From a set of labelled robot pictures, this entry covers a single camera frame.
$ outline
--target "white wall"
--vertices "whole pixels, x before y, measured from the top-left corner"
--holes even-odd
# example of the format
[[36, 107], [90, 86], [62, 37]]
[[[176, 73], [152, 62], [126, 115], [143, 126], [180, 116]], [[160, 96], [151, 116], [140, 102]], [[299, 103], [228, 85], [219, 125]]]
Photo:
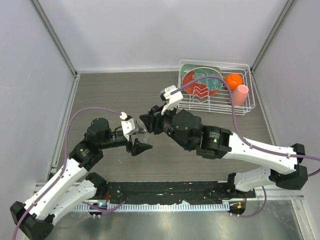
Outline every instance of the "white wall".
[[[256, 80], [278, 144], [304, 144], [306, 153], [320, 157], [320, 1], [300, 0], [263, 58]], [[303, 160], [309, 172], [319, 162]], [[320, 174], [302, 189], [320, 222]]]
[[0, 239], [10, 206], [44, 181], [72, 75], [28, 0], [0, 1]]
[[252, 65], [286, 0], [40, 0], [77, 70]]

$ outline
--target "cup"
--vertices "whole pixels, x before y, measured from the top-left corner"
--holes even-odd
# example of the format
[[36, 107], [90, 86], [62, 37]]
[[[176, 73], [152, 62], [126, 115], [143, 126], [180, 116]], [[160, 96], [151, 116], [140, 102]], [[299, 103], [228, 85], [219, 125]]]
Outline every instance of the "cup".
[[239, 85], [232, 92], [233, 103], [235, 106], [242, 106], [249, 95], [249, 88], [246, 85]]

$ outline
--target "orange object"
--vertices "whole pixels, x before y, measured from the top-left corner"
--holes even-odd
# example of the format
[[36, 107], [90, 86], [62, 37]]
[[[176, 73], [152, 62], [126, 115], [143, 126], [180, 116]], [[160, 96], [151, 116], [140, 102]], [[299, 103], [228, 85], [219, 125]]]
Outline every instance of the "orange object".
[[239, 85], [244, 84], [242, 77], [236, 73], [229, 74], [224, 80], [228, 84], [231, 91], [234, 91]]

